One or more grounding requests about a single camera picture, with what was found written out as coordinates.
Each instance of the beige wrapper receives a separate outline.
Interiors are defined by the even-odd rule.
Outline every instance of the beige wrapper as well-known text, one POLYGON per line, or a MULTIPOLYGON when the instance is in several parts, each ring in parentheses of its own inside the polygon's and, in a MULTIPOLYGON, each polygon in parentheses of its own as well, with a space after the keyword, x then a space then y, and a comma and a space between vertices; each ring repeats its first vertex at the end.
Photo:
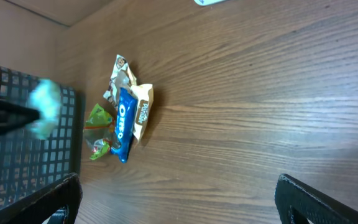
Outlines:
POLYGON ((153 104, 153 84, 143 84, 140 86, 132 85, 131 91, 133 95, 137 98, 137 110, 133 133, 135 138, 139 142, 143 136, 144 130, 146 129, 150 109, 153 104))

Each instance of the wood grain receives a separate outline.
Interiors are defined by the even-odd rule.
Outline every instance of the wood grain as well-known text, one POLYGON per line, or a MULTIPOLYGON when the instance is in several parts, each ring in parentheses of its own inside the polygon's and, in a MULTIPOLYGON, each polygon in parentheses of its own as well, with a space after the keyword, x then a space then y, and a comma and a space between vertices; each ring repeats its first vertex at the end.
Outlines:
POLYGON ((127 164, 83 147, 78 223, 279 223, 280 173, 358 210, 358 1, 115 0, 58 41, 86 116, 116 54, 155 101, 127 164))

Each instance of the teal package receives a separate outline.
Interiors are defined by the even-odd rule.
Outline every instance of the teal package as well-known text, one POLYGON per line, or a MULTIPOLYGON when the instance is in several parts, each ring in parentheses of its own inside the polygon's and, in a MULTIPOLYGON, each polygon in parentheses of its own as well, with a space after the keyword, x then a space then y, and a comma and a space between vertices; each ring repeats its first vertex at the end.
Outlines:
POLYGON ((110 152, 111 154, 118 155, 122 163, 126 163, 128 160, 132 131, 134 129, 136 105, 137 99, 131 96, 125 88, 121 88, 115 128, 117 142, 112 144, 110 152))

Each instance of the product label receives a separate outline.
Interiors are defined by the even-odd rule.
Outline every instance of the product label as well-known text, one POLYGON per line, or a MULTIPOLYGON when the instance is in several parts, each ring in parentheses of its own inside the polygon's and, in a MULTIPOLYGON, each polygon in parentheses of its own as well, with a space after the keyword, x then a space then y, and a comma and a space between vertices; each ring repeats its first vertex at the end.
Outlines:
POLYGON ((136 115, 136 123, 138 125, 143 125, 147 118, 149 117, 149 102, 146 100, 141 100, 139 103, 139 107, 137 109, 137 115, 136 115))

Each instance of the light blue object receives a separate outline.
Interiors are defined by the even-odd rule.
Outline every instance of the light blue object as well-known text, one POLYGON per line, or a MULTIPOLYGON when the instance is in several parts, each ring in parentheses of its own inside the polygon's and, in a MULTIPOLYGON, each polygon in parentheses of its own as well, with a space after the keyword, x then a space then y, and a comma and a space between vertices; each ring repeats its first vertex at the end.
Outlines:
POLYGON ((199 4, 200 6, 207 6, 210 4, 215 4, 221 1, 225 1, 225 0, 194 0, 197 4, 199 4))
POLYGON ((38 110, 40 119, 30 125, 30 130, 39 139, 47 139, 59 124, 60 87, 46 79, 41 79, 38 86, 30 93, 28 106, 38 110))

